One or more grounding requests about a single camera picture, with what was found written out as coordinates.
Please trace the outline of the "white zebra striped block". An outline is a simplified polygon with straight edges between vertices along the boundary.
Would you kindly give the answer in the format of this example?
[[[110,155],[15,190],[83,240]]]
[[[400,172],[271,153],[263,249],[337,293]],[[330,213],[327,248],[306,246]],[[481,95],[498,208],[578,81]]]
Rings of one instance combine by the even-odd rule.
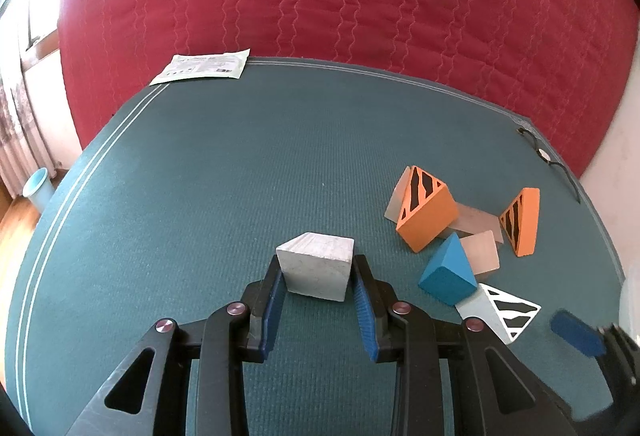
[[[503,344],[510,345],[532,323],[541,306],[480,283],[472,295],[456,305],[456,309],[462,319],[483,320]]]

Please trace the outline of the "white marble cube block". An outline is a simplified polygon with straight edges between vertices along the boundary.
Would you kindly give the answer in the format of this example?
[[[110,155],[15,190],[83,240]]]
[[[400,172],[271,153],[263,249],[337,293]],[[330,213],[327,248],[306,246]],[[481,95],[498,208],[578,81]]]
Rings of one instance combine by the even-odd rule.
[[[276,248],[288,292],[344,302],[352,271],[355,240],[303,233]]]

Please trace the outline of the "blue triangular prism block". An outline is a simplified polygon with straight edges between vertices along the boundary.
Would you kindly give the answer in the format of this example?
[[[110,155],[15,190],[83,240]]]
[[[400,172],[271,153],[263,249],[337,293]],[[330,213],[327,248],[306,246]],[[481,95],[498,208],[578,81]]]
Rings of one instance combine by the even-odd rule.
[[[419,288],[448,306],[477,290],[477,281],[457,234],[451,234],[428,261]]]

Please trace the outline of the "small orange striped wedge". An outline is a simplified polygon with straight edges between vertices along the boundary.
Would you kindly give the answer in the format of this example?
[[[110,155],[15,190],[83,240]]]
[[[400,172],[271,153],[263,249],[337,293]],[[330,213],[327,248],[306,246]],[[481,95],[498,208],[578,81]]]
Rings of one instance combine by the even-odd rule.
[[[524,187],[499,216],[513,252],[518,257],[535,252],[540,208],[540,189]]]

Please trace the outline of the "large orange striped prism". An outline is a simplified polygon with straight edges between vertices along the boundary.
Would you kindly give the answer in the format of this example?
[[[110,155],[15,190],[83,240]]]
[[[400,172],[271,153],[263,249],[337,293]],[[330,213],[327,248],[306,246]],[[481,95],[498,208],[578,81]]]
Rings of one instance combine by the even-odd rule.
[[[422,251],[458,216],[448,185],[416,165],[410,167],[396,231],[411,251]]]

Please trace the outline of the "tan flat square block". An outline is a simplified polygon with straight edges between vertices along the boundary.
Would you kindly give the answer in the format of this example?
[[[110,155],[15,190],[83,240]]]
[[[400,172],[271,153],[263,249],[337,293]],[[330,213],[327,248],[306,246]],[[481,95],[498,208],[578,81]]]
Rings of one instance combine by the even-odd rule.
[[[490,230],[460,239],[462,249],[476,278],[498,271],[500,261],[494,234]]]

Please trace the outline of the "teal green mat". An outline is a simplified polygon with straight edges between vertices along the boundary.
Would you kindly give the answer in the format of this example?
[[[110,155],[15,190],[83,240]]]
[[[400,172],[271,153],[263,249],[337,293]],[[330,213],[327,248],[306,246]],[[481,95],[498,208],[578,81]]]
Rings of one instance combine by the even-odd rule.
[[[597,364],[549,321],[566,309],[614,323],[622,264],[576,178],[581,203],[519,126],[564,163],[528,120],[382,71],[253,59],[238,80],[140,91],[62,179],[30,241],[6,334],[15,407],[34,433],[66,433],[156,320],[190,323],[237,300],[307,231],[354,239],[401,300],[456,320],[418,286],[430,253],[413,253],[384,217],[409,165],[491,214],[540,189],[535,252],[503,245],[488,281],[541,306],[512,345],[518,359],[576,418],[607,407]]]

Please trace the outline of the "tan rectangular wooden block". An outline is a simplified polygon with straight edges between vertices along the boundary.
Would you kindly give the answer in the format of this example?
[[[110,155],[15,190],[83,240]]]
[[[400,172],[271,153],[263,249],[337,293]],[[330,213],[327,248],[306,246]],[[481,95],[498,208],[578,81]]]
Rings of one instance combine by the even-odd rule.
[[[457,209],[458,217],[438,235],[439,238],[446,239],[452,233],[462,238],[490,231],[495,243],[503,244],[502,229],[496,215],[462,203],[457,203]]]

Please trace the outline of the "black wrist watch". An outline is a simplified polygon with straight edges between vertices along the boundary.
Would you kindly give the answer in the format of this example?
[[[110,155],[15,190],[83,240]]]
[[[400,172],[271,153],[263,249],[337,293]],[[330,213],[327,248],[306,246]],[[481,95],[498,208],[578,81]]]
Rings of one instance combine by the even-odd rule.
[[[582,195],[580,194],[580,191],[574,180],[574,177],[572,176],[572,173],[570,173],[570,170],[567,169],[567,166],[563,162],[553,159],[550,153],[546,149],[544,149],[544,147],[542,147],[542,144],[539,141],[539,138],[531,130],[526,129],[526,127],[524,126],[519,126],[518,134],[520,134],[521,137],[524,137],[527,139],[530,146],[533,147],[534,152],[536,152],[536,155],[538,156],[538,158],[544,161],[544,163],[546,163],[548,167],[556,167],[559,171],[561,171],[565,175],[567,182],[570,184],[570,188],[573,189],[573,193],[576,201],[578,203],[581,203]]]

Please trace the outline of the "tan wedge block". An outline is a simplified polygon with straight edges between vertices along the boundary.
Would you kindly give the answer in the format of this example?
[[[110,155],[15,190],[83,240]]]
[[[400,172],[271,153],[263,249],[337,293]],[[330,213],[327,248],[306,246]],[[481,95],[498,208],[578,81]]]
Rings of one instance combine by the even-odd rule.
[[[390,196],[390,201],[388,201],[387,207],[385,209],[384,217],[394,224],[396,224],[398,221],[410,174],[411,167],[405,167],[404,172],[402,172],[400,178],[398,179],[398,182],[394,187],[392,195]]]

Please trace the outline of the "light blue waste bin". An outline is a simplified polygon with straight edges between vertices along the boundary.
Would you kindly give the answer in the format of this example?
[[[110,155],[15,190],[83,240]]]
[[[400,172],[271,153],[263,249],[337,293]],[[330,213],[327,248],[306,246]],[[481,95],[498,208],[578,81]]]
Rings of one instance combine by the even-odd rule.
[[[52,184],[48,169],[46,167],[40,167],[29,176],[29,179],[23,186],[22,195],[42,214],[52,199],[54,192],[55,188]]]

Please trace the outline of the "white paper leaflet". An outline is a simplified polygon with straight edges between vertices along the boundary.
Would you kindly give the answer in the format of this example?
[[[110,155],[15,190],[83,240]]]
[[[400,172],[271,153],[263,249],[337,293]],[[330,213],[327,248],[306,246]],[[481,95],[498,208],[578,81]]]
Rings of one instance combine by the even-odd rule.
[[[164,84],[183,80],[204,78],[241,78],[250,49],[239,52],[225,52],[207,55],[179,55],[172,56],[170,63],[156,77],[150,85]]]

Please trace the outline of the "patterned curtain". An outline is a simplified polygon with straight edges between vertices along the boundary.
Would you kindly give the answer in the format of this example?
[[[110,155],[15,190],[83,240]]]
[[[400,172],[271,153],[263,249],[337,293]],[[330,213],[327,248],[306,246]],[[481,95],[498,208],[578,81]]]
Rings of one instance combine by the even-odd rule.
[[[1,81],[1,179],[12,198],[22,193],[40,167],[56,174],[54,161],[39,130],[23,74]]]

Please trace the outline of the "red quilted bed cover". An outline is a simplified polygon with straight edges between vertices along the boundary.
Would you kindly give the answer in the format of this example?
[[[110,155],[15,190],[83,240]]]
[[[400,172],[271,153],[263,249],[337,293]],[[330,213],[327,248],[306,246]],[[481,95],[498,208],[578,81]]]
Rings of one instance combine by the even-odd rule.
[[[82,144],[172,56],[250,50],[489,100],[532,120],[579,174],[622,99],[638,21],[634,0],[62,0],[58,33]]]

